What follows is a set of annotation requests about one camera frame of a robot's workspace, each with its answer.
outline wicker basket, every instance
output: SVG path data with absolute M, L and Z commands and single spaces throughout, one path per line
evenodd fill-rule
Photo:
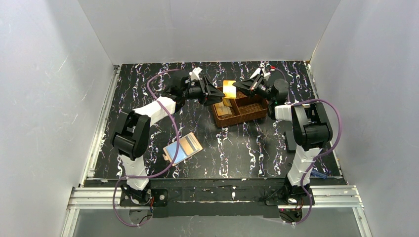
M 232 115 L 226 117 L 218 116 L 215 105 L 211 105 L 217 127 L 227 127 L 266 117 L 268 102 L 258 95 L 248 97 L 240 91 L 237 91 L 236 99 L 230 99 L 230 101 Z

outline purple cable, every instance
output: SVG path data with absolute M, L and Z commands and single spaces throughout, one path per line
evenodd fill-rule
M 316 157 L 314 157 L 314 159 L 313 159 L 313 161 L 316 161 L 318 158 L 320 158 L 320 157 L 322 157 L 322 156 L 325 156 L 325 155 L 327 155 L 327 154 L 330 154 L 332 151 L 333 151 L 333 149 L 335 149 L 336 148 L 336 146 L 337 146 L 337 144 L 338 144 L 338 142 L 339 142 L 339 140 L 340 140 L 340 136 L 341 136 L 341 134 L 342 134 L 342 118 L 340 117 L 340 113 L 339 113 L 339 111 L 337 110 L 337 108 L 333 105 L 333 104 L 331 104 L 330 102 L 328 102 L 328 101 L 326 101 L 326 100 L 322 100 L 322 99 L 311 99 L 311 100 L 306 100 L 306 101 L 301 101 L 301 102 L 298 102 L 298 103 L 295 103 L 294 105 L 301 105 L 301 104 L 307 104 L 307 103 L 311 103 L 311 102 L 323 102 L 323 103 L 325 103 L 325 104 L 328 104 L 334 111 L 335 111 L 335 113 L 336 113 L 336 116 L 337 116 L 337 123 L 338 123 L 338 126 L 339 126 L 339 128 L 338 128 L 338 131 L 337 131 L 337 137 L 336 137 L 336 141 L 335 141 L 335 143 L 333 144 L 333 146 L 330 148 L 330 149 L 328 149 L 326 152 L 324 152 L 324 153 L 320 153 L 320 154 L 318 154 Z M 313 206 L 313 201 L 311 200 L 311 197 L 310 197 L 310 193 L 307 191 L 307 189 L 305 189 L 305 187 L 304 187 L 304 185 L 303 185 L 303 182 L 304 182 L 304 178 L 305 178 L 305 176 L 307 175 L 307 173 L 308 173 L 308 171 L 311 169 L 311 168 L 313 168 L 313 166 L 314 166 L 314 162 L 313 163 L 311 163 L 311 165 L 305 170 L 305 173 L 302 175 L 302 178 L 301 178 L 301 187 L 302 187 L 302 189 L 304 190 L 304 192 L 307 194 L 307 196 L 309 197 L 309 200 L 310 200 L 310 206 L 309 206 L 309 208 L 308 208 L 308 212 L 307 212 L 307 214 L 300 220 L 300 221 L 298 221 L 298 222 L 295 222 L 296 224 L 301 224 L 302 222 L 304 222 L 307 218 L 308 218 L 308 216 L 310 215 L 310 212 L 311 212 L 311 208 L 312 208 L 312 206 Z
M 163 75 L 163 74 L 165 74 L 165 73 L 168 73 L 168 72 L 174 72 L 174 71 L 179 71 L 179 69 L 171 69 L 171 70 L 166 70 L 166 71 L 163 71 L 163 72 L 161 72 L 161 73 L 158 73 L 157 75 L 155 75 L 154 77 L 152 77 L 150 80 L 148 80 L 147 81 L 147 89 L 148 89 L 148 91 L 150 92 L 150 94 L 153 96 L 153 98 L 154 99 L 156 99 L 156 101 L 157 101 L 157 103 L 160 105 L 160 107 L 167 113 L 167 115 L 168 115 L 168 117 L 169 117 L 169 119 L 171 120 L 171 122 L 173 123 L 173 126 L 174 126 L 174 130 L 175 130 L 175 132 L 176 132 L 176 152 L 174 153 L 174 157 L 173 157 L 173 159 L 172 159 L 172 161 L 170 162 L 170 164 L 164 169 L 164 170 L 162 170 L 161 172 L 159 172 L 159 173 L 157 173 L 157 174 L 153 174 L 153 175 L 149 175 L 149 176 L 137 176 L 137 175 L 126 175 L 126 176 L 123 176 L 123 177 L 121 177 L 121 178 L 119 178 L 118 179 L 118 181 L 117 181 L 117 183 L 115 184 L 115 189 L 114 189 L 114 194 L 113 194 L 113 196 L 112 196 L 112 207 L 113 207 L 113 210 L 114 210 L 114 212 L 115 212 L 115 215 L 117 216 L 117 218 L 118 218 L 118 220 L 122 223 L 122 224 L 124 224 L 124 225 L 126 225 L 126 226 L 129 226 L 129 227 L 139 227 L 139 226 L 142 226 L 142 225 L 144 225 L 144 224 L 146 224 L 148 221 L 150 221 L 151 220 L 151 218 L 150 219 L 148 219 L 147 221 L 145 221 L 145 222 L 143 222 L 143 223 L 140 223 L 140 224 L 137 224 L 137 225 L 133 225 L 133 224 L 130 224 L 130 223 L 127 223 L 127 222 L 125 222 L 120 216 L 119 216 L 119 214 L 118 214 L 118 212 L 117 212 L 117 209 L 116 209 L 116 206 L 115 206 L 115 196 L 116 196 L 116 193 L 117 193 L 117 189 L 118 189 L 118 186 L 119 186 L 119 183 L 122 181 L 122 180 L 125 180 L 125 179 L 127 179 L 127 178 L 133 178 L 133 179 L 150 179 L 150 178 L 155 178 L 155 177 L 157 177 L 157 176 L 160 176 L 160 175 L 162 175 L 162 174 L 164 174 L 166 171 L 168 171 L 169 169 L 170 169 L 170 167 L 173 165 L 173 163 L 174 163 L 174 161 L 176 160 L 176 157 L 177 157 L 177 152 L 179 151 L 179 131 L 178 131 L 178 129 L 177 129 L 177 126 L 176 126 L 176 123 L 175 123 L 175 121 L 174 121 L 174 118 L 173 118 L 173 116 L 170 114 L 170 112 L 169 112 L 169 110 L 167 110 L 166 109 L 166 107 L 160 102 L 160 101 L 158 101 L 157 100 L 157 96 L 153 93 L 153 91 L 151 90 L 151 88 L 150 88 L 150 82 L 152 81 L 152 80 L 154 80 L 154 79 L 156 79 L 158 76 L 160 76 L 160 75 Z

